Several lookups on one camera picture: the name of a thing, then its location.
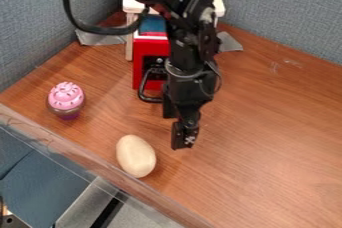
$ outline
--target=black cable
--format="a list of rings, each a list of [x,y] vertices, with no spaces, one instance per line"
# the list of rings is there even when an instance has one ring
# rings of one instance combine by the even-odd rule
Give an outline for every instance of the black cable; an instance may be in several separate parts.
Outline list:
[[[145,86],[147,84],[147,80],[148,80],[148,76],[154,71],[156,70],[155,68],[150,68],[146,71],[140,86],[139,86],[139,90],[138,90],[138,97],[140,98],[140,100],[146,102],[146,103],[153,103],[153,104],[161,104],[163,102],[163,99],[160,97],[148,97],[144,95],[144,91],[145,91]]]
[[[107,27],[106,28],[106,27],[84,24],[83,22],[76,20],[72,14],[70,0],[63,0],[63,6],[64,6],[65,13],[67,14],[70,22],[77,29],[84,31],[84,32],[100,34],[100,35],[122,36],[122,35],[133,33],[139,28],[142,20],[147,16],[149,12],[149,8],[145,7],[142,13],[138,15],[139,16],[138,19],[127,27]]]

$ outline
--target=toy cupcake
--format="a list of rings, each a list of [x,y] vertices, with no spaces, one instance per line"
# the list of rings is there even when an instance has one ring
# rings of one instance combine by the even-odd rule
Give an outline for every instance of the toy cupcake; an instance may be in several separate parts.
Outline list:
[[[48,109],[58,117],[76,118],[85,104],[83,90],[72,82],[63,82],[51,89],[47,97]]]

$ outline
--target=pink frosting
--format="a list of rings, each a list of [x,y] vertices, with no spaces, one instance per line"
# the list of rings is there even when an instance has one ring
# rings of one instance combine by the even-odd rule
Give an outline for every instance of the pink frosting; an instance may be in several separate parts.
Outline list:
[[[71,110],[80,106],[84,101],[83,90],[72,82],[62,82],[51,89],[49,104],[59,110]]]

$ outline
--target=gray cubicle wall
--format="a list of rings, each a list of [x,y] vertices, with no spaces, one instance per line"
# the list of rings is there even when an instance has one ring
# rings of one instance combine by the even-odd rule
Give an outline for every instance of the gray cubicle wall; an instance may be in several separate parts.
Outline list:
[[[75,13],[97,22],[120,0],[73,0]],[[0,0],[0,92],[74,39],[62,0]]]
[[[224,0],[234,26],[342,63],[342,0]]]

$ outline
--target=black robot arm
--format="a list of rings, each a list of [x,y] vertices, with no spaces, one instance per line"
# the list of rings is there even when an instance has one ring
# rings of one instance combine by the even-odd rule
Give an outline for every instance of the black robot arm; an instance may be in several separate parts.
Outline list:
[[[220,73],[214,61],[216,36],[214,0],[137,0],[167,21],[171,55],[165,69],[164,118],[178,117],[172,127],[172,148],[191,148],[199,134],[200,108],[216,93]]]

